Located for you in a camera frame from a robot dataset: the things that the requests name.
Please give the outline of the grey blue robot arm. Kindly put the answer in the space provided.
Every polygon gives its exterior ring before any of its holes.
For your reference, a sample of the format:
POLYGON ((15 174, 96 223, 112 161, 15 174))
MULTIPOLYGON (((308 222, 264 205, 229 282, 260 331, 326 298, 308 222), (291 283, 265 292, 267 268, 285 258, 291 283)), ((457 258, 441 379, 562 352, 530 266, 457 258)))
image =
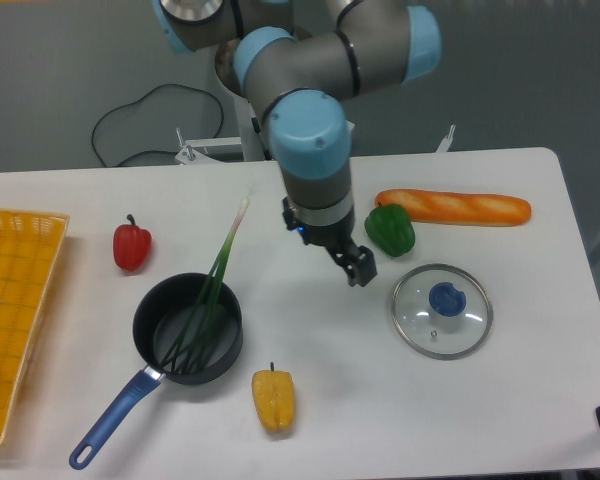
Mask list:
POLYGON ((233 71, 278 163, 283 218, 323 247, 351 285, 376 274, 372 252, 352 240, 351 133, 342 104, 434 71, 442 39, 434 15, 399 1, 333 1, 331 32, 306 39, 290 1, 157 1, 178 50, 235 42, 233 71))

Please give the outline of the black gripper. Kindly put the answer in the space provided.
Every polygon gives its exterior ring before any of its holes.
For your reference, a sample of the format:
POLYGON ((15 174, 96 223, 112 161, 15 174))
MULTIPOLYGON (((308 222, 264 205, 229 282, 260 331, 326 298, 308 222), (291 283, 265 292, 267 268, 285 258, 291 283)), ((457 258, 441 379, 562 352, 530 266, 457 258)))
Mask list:
POLYGON ((320 209, 299 206, 289 197, 285 197, 282 204, 286 228, 297 231, 305 245, 326 248, 347 275, 351 287, 365 287, 377 276, 373 252, 365 246, 357 246, 351 238, 355 223, 352 197, 344 197, 320 209))

